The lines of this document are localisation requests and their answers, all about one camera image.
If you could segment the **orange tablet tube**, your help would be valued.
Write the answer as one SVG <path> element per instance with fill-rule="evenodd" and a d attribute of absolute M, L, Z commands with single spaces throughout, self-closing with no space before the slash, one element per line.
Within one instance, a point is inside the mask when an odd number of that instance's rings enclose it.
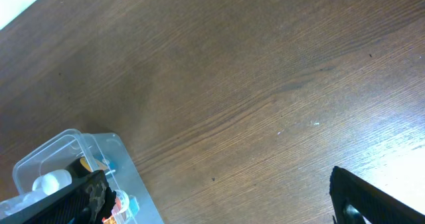
<path fill-rule="evenodd" d="M 128 218 L 129 196 L 122 190 L 116 190 L 115 205 L 112 214 L 108 218 L 103 218 L 103 224 L 124 224 Z"/>

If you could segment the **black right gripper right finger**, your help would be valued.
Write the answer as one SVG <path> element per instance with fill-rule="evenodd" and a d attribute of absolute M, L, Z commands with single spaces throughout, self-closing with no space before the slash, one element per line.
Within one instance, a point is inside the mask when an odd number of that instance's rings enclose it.
<path fill-rule="evenodd" d="M 338 166 L 331 172 L 329 194 L 334 224 L 424 223 L 423 214 Z"/>

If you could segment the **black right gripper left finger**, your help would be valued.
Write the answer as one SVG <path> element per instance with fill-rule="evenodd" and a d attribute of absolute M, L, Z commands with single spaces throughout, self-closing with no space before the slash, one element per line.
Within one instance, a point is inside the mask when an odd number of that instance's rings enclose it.
<path fill-rule="evenodd" d="M 112 214 L 115 199 L 105 173 L 98 170 L 51 195 L 31 191 L 2 201 L 1 224 L 102 223 Z"/>

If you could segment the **gold lid small jar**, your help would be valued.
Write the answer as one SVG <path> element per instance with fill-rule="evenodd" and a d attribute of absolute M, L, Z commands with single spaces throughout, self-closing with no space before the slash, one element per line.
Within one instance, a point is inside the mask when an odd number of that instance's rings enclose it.
<path fill-rule="evenodd" d="M 95 159 L 94 161 L 96 163 L 95 169 L 103 170 L 106 175 L 110 175 L 116 172 L 116 165 L 114 162 L 111 162 L 110 160 L 107 160 L 106 158 L 103 158 L 101 160 Z M 88 171 L 94 171 L 94 169 L 90 167 L 86 158 L 80 158 L 80 163 Z"/>

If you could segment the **dark bottle white cap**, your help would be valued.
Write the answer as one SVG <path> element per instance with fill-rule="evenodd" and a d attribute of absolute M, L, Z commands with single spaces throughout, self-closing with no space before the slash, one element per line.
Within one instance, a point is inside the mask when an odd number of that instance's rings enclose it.
<path fill-rule="evenodd" d="M 92 172 L 86 158 L 78 158 L 64 169 L 57 169 L 44 174 L 33 182 L 33 191 L 42 191 L 45 195 L 51 195 L 60 189 L 70 185 L 74 179 L 84 177 Z"/>

